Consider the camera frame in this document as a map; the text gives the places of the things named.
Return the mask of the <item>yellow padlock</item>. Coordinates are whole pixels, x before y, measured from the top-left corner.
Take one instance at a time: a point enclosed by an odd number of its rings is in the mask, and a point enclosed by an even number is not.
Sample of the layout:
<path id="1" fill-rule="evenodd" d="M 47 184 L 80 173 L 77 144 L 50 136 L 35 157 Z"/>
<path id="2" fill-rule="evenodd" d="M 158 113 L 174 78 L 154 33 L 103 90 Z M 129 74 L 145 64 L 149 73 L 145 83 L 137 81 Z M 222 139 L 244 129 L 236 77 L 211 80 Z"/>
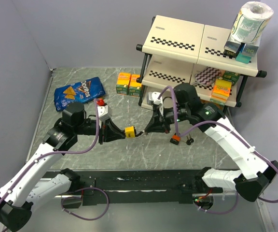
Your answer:
<path id="1" fill-rule="evenodd" d="M 126 138 L 135 138 L 136 137 L 136 129 L 134 126 L 125 128 L 125 136 Z"/>

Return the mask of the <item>orange padlock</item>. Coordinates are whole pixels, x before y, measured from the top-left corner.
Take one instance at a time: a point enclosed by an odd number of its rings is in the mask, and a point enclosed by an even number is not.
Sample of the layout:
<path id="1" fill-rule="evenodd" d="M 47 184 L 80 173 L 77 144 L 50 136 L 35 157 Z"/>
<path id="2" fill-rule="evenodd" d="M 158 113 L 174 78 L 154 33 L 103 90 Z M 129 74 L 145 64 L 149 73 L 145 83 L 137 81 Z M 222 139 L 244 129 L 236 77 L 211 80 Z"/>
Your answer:
<path id="1" fill-rule="evenodd" d="M 181 136 L 179 133 L 174 133 L 170 138 L 170 142 L 174 145 L 179 145 L 180 141 L 181 141 Z"/>

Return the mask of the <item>black-headed keys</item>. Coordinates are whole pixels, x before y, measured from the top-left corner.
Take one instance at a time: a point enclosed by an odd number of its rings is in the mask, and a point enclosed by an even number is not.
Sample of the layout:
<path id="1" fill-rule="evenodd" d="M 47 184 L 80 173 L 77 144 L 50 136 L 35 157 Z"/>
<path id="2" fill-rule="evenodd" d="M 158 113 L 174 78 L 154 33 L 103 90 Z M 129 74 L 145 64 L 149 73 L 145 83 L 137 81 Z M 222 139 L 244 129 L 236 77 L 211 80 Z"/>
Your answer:
<path id="1" fill-rule="evenodd" d="M 191 145 L 194 142 L 194 139 L 190 135 L 187 135 L 186 138 L 187 138 L 186 140 L 187 145 Z"/>

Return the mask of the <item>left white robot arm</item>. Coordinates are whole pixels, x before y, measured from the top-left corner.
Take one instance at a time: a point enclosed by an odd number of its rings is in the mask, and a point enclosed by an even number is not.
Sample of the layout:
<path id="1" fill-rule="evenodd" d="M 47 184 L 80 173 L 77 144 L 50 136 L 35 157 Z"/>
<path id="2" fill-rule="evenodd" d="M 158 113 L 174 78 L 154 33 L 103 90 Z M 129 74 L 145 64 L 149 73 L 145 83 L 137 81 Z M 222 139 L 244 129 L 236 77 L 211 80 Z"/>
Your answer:
<path id="1" fill-rule="evenodd" d="M 90 151 L 96 143 L 125 139 L 125 131 L 111 119 L 106 103 L 96 101 L 95 119 L 87 117 L 84 105 L 70 103 L 62 117 L 47 132 L 42 143 L 24 167 L 0 188 L 0 223 L 12 232 L 22 229 L 32 213 L 41 205 L 61 193 L 75 194 L 80 188 L 80 176 L 70 169 L 60 171 L 42 186 L 36 186 L 44 174 L 78 141 L 79 135 L 93 135 Z"/>

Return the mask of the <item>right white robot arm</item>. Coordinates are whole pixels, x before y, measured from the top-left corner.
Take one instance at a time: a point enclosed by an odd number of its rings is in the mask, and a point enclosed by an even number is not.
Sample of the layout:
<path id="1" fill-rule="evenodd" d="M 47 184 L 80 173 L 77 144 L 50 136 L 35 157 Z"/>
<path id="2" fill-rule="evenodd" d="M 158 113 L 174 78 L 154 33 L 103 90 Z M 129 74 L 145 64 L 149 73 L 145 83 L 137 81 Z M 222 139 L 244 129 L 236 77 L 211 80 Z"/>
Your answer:
<path id="1" fill-rule="evenodd" d="M 182 83 L 168 89 L 173 102 L 171 108 L 164 107 L 162 92 L 147 93 L 147 103 L 152 106 L 153 114 L 144 132 L 169 133 L 170 126 L 174 125 L 176 136 L 181 138 L 191 129 L 180 133 L 178 123 L 188 121 L 194 129 L 199 128 L 213 139 L 239 168 L 229 171 L 204 168 L 195 181 L 196 189 L 203 193 L 210 188 L 231 189 L 249 202 L 259 199 L 278 175 L 278 162 L 261 156 L 216 105 L 202 103 L 194 86 Z"/>

